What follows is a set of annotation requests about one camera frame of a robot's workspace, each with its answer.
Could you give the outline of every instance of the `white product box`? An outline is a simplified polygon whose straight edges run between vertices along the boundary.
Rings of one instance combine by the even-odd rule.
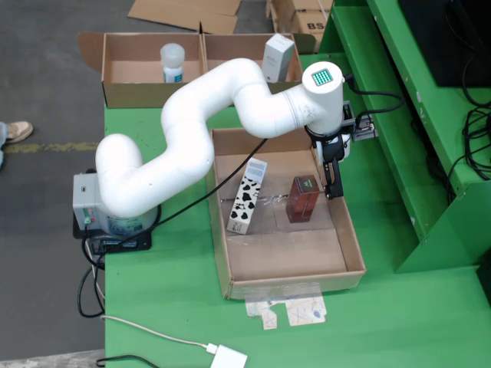
[[[262,59],[262,73],[268,82],[284,82],[292,59],[295,42],[279,33],[266,42],[264,58]]]
[[[267,166],[268,163],[259,159],[250,159],[247,163],[230,212],[228,231],[243,235],[247,232]]]

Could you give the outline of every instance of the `black monitor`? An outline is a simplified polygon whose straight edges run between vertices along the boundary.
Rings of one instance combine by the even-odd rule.
[[[441,87],[491,87],[490,0],[399,0],[435,82]]]

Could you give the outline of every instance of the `person's foot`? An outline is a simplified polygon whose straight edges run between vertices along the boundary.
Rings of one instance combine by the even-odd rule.
[[[31,123],[27,121],[17,121],[15,123],[7,124],[7,141],[9,143],[17,143],[25,140],[28,136],[32,134],[34,128]]]

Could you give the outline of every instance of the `cow print carton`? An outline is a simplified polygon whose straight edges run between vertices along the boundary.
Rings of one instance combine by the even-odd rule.
[[[229,224],[227,225],[227,230],[230,232],[243,235],[247,232],[267,166],[268,163],[258,159],[250,159],[247,163],[230,212]]]

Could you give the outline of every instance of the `green table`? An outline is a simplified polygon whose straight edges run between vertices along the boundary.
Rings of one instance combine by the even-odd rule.
[[[349,70],[344,54],[329,60]],[[360,98],[345,93],[356,109],[364,108]],[[106,134],[131,136],[145,161],[163,152],[160,109],[105,114]],[[219,113],[209,126],[238,127],[235,109]],[[353,290],[324,295],[325,324],[290,327],[285,307],[278,305],[278,329],[264,331],[260,319],[247,317],[244,301],[222,298],[206,202],[154,231],[149,251],[107,256],[107,314],[171,336],[224,344],[248,354],[247,367],[489,365],[491,310],[473,268],[394,273],[417,237],[379,141],[354,144],[341,175],[367,274]],[[163,216],[205,192],[204,181],[181,192],[163,204]],[[109,357],[133,353],[172,367],[207,367],[213,359],[198,347],[112,320],[105,324]]]
[[[464,161],[458,163],[451,177],[457,198],[448,206],[445,188],[430,175],[427,152],[411,129],[409,105],[419,114],[447,173],[463,155],[461,130],[472,106],[460,88],[435,84],[398,1],[336,1],[321,51],[345,53],[362,90],[398,94],[405,90],[410,97],[400,109],[374,117],[382,151],[417,236],[414,250],[398,271],[475,264],[491,238],[487,225],[491,217],[491,181],[482,181]],[[470,93],[478,100],[491,99],[489,88],[473,88]],[[372,109],[394,103],[379,96],[365,96],[364,102]],[[489,138],[483,137],[481,142],[473,143],[473,148],[488,142]],[[487,161],[489,152],[482,151],[476,159]]]

